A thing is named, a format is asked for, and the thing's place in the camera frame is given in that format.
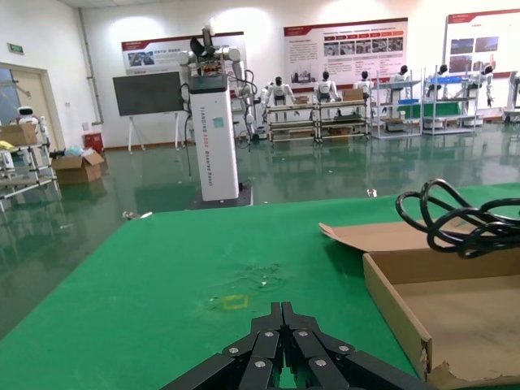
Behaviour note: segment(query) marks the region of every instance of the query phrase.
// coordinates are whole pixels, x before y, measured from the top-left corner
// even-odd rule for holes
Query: door
[[[11,71],[11,73],[13,75],[13,80],[18,81],[17,85],[22,89],[18,89],[20,104],[22,106],[32,107],[34,115],[38,118],[40,116],[45,116],[47,129],[49,131],[50,150],[59,149],[40,74],[28,71]]]

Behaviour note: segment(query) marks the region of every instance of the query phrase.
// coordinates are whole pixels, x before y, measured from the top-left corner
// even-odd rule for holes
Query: poster
[[[444,63],[450,74],[462,75],[491,64],[495,77],[520,68],[520,9],[449,15]]]
[[[202,35],[196,36],[202,43]],[[147,41],[123,42],[123,62],[127,75],[145,73],[177,72],[180,69],[177,55],[180,51],[190,51],[189,37],[171,37]],[[243,32],[224,32],[213,37],[215,47],[234,46],[238,48],[245,64],[245,43]],[[226,62],[226,73],[232,73],[232,65]]]
[[[406,64],[408,18],[286,27],[285,77],[295,92],[309,91],[327,70],[338,87],[368,71],[386,78]]]

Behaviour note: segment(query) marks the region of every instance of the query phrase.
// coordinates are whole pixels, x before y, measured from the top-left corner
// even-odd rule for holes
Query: yellow tape mark
[[[247,295],[228,295],[222,298],[225,310],[245,309],[249,304]]]

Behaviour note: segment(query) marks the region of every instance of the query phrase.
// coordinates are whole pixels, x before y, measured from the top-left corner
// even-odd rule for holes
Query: cardboard box
[[[406,223],[319,226],[366,251],[366,286],[419,377],[440,389],[520,383],[520,250],[466,260]]]
[[[362,89],[344,89],[343,90],[343,101],[352,102],[355,100],[363,100]]]
[[[309,102],[308,96],[296,96],[296,104],[307,104]]]
[[[84,157],[61,157],[52,162],[60,185],[81,184],[101,177],[101,163],[105,160],[92,151]]]
[[[0,141],[9,142],[13,146],[35,145],[36,125],[30,123],[0,126]]]

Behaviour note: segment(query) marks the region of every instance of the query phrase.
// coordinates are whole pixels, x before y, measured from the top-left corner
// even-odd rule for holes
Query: green floor
[[[487,125],[478,136],[399,141],[266,142],[238,150],[239,177],[255,204],[390,195],[442,177],[456,186],[520,181],[518,132]],[[0,226],[0,338],[66,278],[124,220],[125,210],[183,210],[197,192],[195,149],[110,152],[103,179],[62,188],[62,201],[36,193]]]

